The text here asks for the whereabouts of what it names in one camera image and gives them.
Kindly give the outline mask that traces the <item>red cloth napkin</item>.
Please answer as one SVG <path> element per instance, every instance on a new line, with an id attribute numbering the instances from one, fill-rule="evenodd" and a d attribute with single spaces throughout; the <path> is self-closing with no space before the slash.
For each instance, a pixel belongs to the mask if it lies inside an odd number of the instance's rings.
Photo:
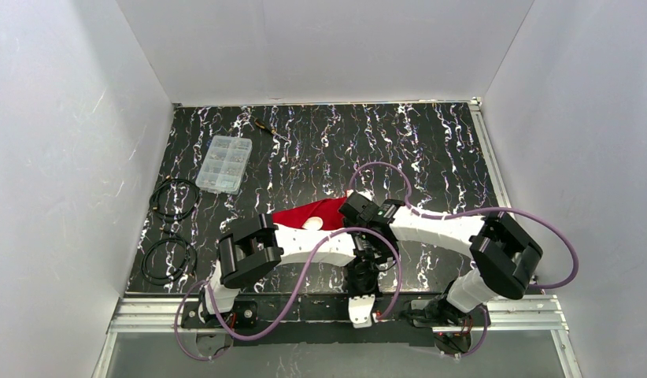
<path id="1" fill-rule="evenodd" d="M 342 215 L 338 209 L 346 197 L 326 198 L 307 205 L 285 209 L 272 214 L 273 221 L 289 228 L 303 229 L 301 226 L 310 217 L 323 220 L 321 231 L 334 231 L 343 227 Z"/>

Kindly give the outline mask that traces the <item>white ceramic spoon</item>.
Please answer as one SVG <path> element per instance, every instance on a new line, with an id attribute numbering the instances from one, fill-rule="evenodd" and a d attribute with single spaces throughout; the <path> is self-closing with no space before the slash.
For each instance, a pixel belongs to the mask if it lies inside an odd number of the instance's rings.
<path id="1" fill-rule="evenodd" d="M 324 221 L 320 217 L 310 217 L 301 226 L 305 230 L 318 231 L 324 226 Z"/>

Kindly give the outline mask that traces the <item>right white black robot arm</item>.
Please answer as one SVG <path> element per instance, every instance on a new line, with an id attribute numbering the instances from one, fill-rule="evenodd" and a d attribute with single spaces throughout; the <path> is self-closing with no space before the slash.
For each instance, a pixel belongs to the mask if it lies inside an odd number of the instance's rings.
<path id="1" fill-rule="evenodd" d="M 469 257 L 475 267 L 450 283 L 444 308 L 469 313 L 496 297 L 520 300 L 543 251 L 507 212 L 485 209 L 482 216 L 415 210 L 398 200 L 377 205 L 353 192 L 339 208 L 346 226 L 368 228 L 392 243 L 418 242 Z"/>

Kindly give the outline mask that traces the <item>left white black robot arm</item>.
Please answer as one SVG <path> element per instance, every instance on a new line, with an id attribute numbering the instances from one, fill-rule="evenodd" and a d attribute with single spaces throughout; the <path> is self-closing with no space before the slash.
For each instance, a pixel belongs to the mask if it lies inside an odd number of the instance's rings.
<path id="1" fill-rule="evenodd" d="M 332 231 L 292 228 L 261 214 L 223 235 L 213 276 L 204 286 L 201 307 L 210 315 L 229 313 L 241 289 L 280 265 L 327 264 L 345 270 L 352 297 L 379 295 L 379 266 L 399 258 L 397 240 L 387 228 L 359 232 L 356 226 Z"/>

